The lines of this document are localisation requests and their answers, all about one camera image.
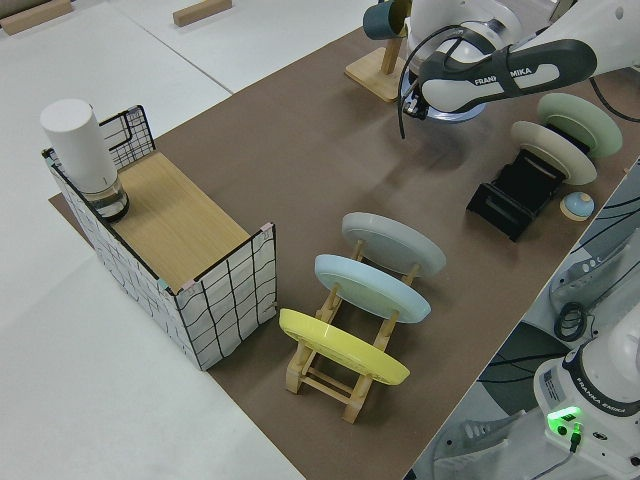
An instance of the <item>wooden shelf top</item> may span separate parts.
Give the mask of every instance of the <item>wooden shelf top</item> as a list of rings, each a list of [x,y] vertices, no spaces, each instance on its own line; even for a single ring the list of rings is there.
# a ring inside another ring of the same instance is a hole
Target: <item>wooden shelf top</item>
[[[113,228],[174,292],[249,238],[160,152],[119,177],[130,207]]]

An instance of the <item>franka emika robot arm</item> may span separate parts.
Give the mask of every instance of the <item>franka emika robot arm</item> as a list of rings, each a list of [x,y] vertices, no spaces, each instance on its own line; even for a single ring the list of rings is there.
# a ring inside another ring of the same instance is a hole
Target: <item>franka emika robot arm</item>
[[[540,365],[533,390],[551,443],[610,478],[640,478],[640,304],[610,330]]]
[[[579,0],[548,28],[521,39],[519,20],[495,0],[413,0],[409,80],[419,88],[404,95],[403,109],[422,119],[430,106],[468,112],[638,66],[638,25],[638,0]]]

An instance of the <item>green indicator light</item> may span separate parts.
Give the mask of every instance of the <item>green indicator light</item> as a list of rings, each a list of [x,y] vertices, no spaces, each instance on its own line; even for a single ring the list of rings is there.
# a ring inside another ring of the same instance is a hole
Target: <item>green indicator light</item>
[[[563,420],[571,421],[580,415],[578,407],[567,407],[547,415],[547,422],[552,432],[558,432],[558,427],[562,426]]]

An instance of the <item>black stand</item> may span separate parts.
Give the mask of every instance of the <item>black stand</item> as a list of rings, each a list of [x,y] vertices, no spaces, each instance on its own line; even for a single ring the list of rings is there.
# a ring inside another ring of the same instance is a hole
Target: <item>black stand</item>
[[[491,183],[478,187],[467,210],[477,213],[516,241],[553,198],[565,175],[526,150]]]

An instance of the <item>yellow plate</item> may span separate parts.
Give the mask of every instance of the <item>yellow plate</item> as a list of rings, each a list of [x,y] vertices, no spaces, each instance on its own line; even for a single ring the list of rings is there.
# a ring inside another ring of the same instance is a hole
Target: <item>yellow plate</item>
[[[283,308],[280,328],[319,354],[378,382],[398,385],[409,376],[407,367],[382,350],[309,315]]]

